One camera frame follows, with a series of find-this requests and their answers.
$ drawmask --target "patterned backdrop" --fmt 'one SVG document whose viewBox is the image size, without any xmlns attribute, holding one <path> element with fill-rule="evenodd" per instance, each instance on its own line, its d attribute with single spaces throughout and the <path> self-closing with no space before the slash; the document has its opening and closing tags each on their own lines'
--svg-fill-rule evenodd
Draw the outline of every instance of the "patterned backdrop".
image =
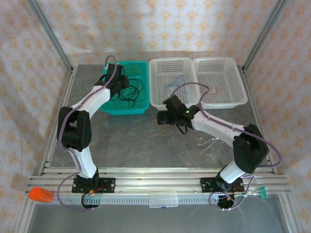
<svg viewBox="0 0 311 233">
<path fill-rule="evenodd" d="M 0 232 L 11 233 L 65 70 L 24 0 L 0 1 L 0 40 Z"/>
<path fill-rule="evenodd" d="M 311 4 L 292 0 L 247 74 L 266 137 L 284 156 L 299 214 L 311 232 Z"/>
<path fill-rule="evenodd" d="M 277 0 L 39 0 L 72 65 L 203 51 L 243 64 Z"/>
</svg>

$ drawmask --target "green connector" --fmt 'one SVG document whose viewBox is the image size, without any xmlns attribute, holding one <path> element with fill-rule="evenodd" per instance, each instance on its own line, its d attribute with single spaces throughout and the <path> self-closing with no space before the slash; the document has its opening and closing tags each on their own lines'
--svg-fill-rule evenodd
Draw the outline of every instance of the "green connector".
<svg viewBox="0 0 311 233">
<path fill-rule="evenodd" d="M 267 195 L 267 192 L 266 192 L 266 189 L 265 187 L 259 187 L 259 193 L 260 193 L 260 197 L 262 199 L 267 199 L 268 198 L 268 195 Z"/>
</svg>

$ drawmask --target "metal post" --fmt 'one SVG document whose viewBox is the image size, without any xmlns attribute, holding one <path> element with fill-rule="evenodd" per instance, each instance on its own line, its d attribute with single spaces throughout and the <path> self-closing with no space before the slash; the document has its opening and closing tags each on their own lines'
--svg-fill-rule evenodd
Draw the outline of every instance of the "metal post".
<svg viewBox="0 0 311 233">
<path fill-rule="evenodd" d="M 36 0 L 26 0 L 27 3 L 29 4 L 31 10 L 33 11 L 34 15 L 37 17 L 39 20 L 43 30 L 45 31 L 47 37 L 49 38 L 50 42 L 52 43 L 53 47 L 55 48 L 58 56 L 60 57 L 63 65 L 65 68 L 71 72 L 72 71 L 72 66 L 69 62 L 68 57 L 66 56 L 65 52 L 63 51 L 61 45 L 59 44 L 48 20 L 44 16 L 38 2 Z"/>
<path fill-rule="evenodd" d="M 265 42 L 266 38 L 268 37 L 270 31 L 272 30 L 273 26 L 275 25 L 277 19 L 279 18 L 280 14 L 282 13 L 286 3 L 288 0 L 279 0 L 271 13 L 268 21 L 264 25 L 251 53 L 249 54 L 248 58 L 246 59 L 246 62 L 244 64 L 243 71 L 246 73 L 250 66 L 252 65 L 254 59 L 256 58 L 257 54 L 259 53 L 263 43 Z"/>
</svg>

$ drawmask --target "orange cap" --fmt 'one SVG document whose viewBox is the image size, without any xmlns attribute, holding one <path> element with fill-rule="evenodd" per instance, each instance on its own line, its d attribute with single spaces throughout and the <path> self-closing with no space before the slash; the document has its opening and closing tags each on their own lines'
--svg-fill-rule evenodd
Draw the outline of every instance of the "orange cap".
<svg viewBox="0 0 311 233">
<path fill-rule="evenodd" d="M 28 196 L 31 200 L 47 203 L 53 200 L 54 193 L 44 188 L 35 187 L 30 190 Z"/>
</svg>

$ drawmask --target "green plastic basket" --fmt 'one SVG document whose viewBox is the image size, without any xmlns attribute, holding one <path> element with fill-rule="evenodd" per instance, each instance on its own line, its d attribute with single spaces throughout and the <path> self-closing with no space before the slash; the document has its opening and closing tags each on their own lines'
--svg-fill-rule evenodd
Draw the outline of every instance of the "green plastic basket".
<svg viewBox="0 0 311 233">
<path fill-rule="evenodd" d="M 139 83 L 138 89 L 142 88 L 139 93 L 138 100 L 134 103 L 131 101 L 123 101 L 120 99 L 110 100 L 100 107 L 100 110 L 107 112 L 110 115 L 134 115 L 143 114 L 150 105 L 149 97 L 149 72 L 148 63 L 145 61 L 128 61 L 118 62 L 119 65 L 124 67 L 124 73 L 129 79 L 139 79 L 142 81 L 142 86 Z M 137 86 L 136 81 L 131 81 L 130 84 Z M 123 93 L 128 94 L 128 89 L 123 90 Z"/>
</svg>

